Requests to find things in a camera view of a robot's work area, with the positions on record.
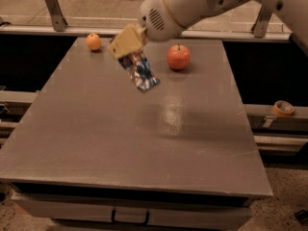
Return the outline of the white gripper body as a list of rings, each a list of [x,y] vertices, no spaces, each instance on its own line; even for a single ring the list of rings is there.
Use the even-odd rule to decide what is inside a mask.
[[[205,9],[205,0],[144,0],[139,23],[150,41],[168,41],[198,22]]]

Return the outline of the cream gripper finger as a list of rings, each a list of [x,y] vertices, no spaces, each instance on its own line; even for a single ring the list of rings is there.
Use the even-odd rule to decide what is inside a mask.
[[[139,24],[128,24],[110,42],[109,53],[118,60],[146,45],[146,28]]]

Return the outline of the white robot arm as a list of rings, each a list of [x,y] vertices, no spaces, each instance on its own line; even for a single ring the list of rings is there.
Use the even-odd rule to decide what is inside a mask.
[[[136,24],[127,25],[109,46],[115,59],[142,49],[147,42],[178,37],[208,17],[226,13],[251,0],[144,0]],[[276,14],[294,33],[302,49],[308,47],[308,0],[254,0]]]

